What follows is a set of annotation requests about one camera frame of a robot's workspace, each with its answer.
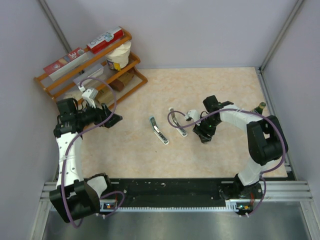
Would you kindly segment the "white staple box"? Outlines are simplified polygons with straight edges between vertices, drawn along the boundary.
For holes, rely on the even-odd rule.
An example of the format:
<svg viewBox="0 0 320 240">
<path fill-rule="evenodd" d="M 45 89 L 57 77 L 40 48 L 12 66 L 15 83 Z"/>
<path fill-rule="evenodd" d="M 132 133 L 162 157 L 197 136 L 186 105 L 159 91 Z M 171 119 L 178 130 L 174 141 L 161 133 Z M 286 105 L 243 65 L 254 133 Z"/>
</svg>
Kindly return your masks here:
<svg viewBox="0 0 320 240">
<path fill-rule="evenodd" d="M 174 113 L 174 108 L 173 107 L 170 107 L 169 109 L 169 112 L 171 113 L 171 120 L 173 122 L 173 124 L 176 126 L 176 127 L 180 127 L 181 125 L 179 124 L 178 120 L 177 120 L 177 117 Z M 182 136 L 182 137 L 187 137 L 188 136 L 188 133 L 186 132 L 186 130 L 184 128 L 176 128 L 176 130 L 179 132 L 179 134 Z"/>
</svg>

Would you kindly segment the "light blue stapler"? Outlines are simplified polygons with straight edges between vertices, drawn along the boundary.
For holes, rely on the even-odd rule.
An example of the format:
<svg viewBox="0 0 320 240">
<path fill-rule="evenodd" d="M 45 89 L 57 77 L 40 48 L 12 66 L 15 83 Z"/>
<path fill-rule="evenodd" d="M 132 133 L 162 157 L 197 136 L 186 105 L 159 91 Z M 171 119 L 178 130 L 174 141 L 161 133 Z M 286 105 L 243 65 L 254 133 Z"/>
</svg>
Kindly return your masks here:
<svg viewBox="0 0 320 240">
<path fill-rule="evenodd" d="M 154 116 L 149 117 L 149 122 L 151 124 L 152 130 L 154 132 L 154 134 L 159 138 L 159 140 L 164 144 L 164 145 L 168 145 L 169 144 L 169 140 L 163 135 L 163 133 L 160 131 L 156 119 Z"/>
</svg>

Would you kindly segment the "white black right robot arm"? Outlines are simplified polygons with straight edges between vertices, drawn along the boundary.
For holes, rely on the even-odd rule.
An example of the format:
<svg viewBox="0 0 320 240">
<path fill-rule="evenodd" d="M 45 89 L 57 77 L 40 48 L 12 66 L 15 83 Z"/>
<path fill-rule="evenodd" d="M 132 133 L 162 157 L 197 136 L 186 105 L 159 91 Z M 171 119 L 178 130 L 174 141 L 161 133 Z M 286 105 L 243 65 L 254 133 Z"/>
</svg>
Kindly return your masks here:
<svg viewBox="0 0 320 240">
<path fill-rule="evenodd" d="M 226 200 L 236 196 L 245 198 L 259 182 L 260 174 L 268 170 L 267 166 L 288 152 L 280 122 L 274 115 L 263 118 L 260 112 L 243 111 L 231 101 L 219 102 L 215 95 L 207 97 L 203 105 L 207 118 L 194 109 L 186 116 L 187 121 L 195 122 L 193 132 L 203 144 L 211 141 L 220 123 L 229 123 L 246 133 L 250 158 L 235 175 L 232 186 L 220 189 Z"/>
</svg>

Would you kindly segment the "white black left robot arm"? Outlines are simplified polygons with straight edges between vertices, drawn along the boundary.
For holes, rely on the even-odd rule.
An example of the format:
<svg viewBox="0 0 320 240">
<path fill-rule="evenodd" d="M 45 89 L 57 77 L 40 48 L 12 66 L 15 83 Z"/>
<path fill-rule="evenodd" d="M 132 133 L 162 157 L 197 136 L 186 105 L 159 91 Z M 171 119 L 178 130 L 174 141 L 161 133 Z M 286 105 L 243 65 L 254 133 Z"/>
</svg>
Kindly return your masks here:
<svg viewBox="0 0 320 240">
<path fill-rule="evenodd" d="M 66 223 L 100 211 L 100 197 L 109 198 L 114 191 L 109 177 L 99 173 L 84 178 L 82 171 L 82 141 L 84 129 L 91 124 L 111 128 L 123 117 L 110 111 L 106 104 L 94 108 L 78 108 L 74 98 L 57 102 L 59 115 L 53 131 L 59 149 L 59 172 L 56 189 L 49 199 Z"/>
</svg>

